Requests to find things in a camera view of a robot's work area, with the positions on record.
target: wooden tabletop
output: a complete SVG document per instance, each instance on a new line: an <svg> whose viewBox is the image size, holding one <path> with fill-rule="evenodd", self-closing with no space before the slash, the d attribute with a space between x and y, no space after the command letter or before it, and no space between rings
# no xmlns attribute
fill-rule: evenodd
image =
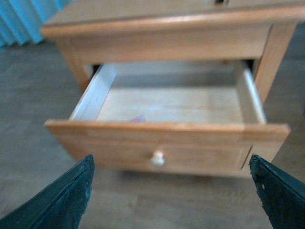
<svg viewBox="0 0 305 229"><path fill-rule="evenodd" d="M45 25L127 20L164 15L220 12L259 6L305 3L305 0L76 0L48 20Z"/></svg>
<svg viewBox="0 0 305 229"><path fill-rule="evenodd" d="M48 39L305 21L305 0L76 0L47 21Z"/></svg>

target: wooden drawer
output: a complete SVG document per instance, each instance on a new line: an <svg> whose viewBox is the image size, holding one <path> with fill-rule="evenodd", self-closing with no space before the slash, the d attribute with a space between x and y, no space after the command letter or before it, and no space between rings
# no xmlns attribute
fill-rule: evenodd
<svg viewBox="0 0 305 229"><path fill-rule="evenodd" d="M250 175L252 153L272 160L289 134L266 123L240 61L105 64L70 119L46 126L77 160L93 154L104 167L234 177ZM163 166L150 160L154 152Z"/></svg>

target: white knob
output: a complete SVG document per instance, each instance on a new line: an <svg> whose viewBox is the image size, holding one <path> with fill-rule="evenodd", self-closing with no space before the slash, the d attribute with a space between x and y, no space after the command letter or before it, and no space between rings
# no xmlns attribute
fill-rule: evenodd
<svg viewBox="0 0 305 229"><path fill-rule="evenodd" d="M153 153L151 158L151 164L153 166L164 166L165 160L163 158L163 152L162 151L156 151Z"/></svg>

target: table leg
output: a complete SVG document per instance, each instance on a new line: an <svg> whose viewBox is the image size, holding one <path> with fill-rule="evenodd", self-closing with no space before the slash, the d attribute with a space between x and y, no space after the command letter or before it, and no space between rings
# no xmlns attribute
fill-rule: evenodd
<svg viewBox="0 0 305 229"><path fill-rule="evenodd" d="M267 98L295 28L296 23L271 26L264 53L259 60L254 77L262 104Z"/></svg>
<svg viewBox="0 0 305 229"><path fill-rule="evenodd" d="M61 51L81 90L85 91L90 83L93 67L82 63L69 40L57 41L56 45Z"/></svg>

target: laminate floor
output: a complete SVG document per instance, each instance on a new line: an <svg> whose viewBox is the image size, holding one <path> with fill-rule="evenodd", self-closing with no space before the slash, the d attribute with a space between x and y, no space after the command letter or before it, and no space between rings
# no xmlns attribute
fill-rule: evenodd
<svg viewBox="0 0 305 229"><path fill-rule="evenodd" d="M291 134L273 163L305 182L305 26L298 27L265 103ZM43 127L81 97L52 43L0 51L0 218L76 162ZM250 179L97 168L81 229L271 229Z"/></svg>

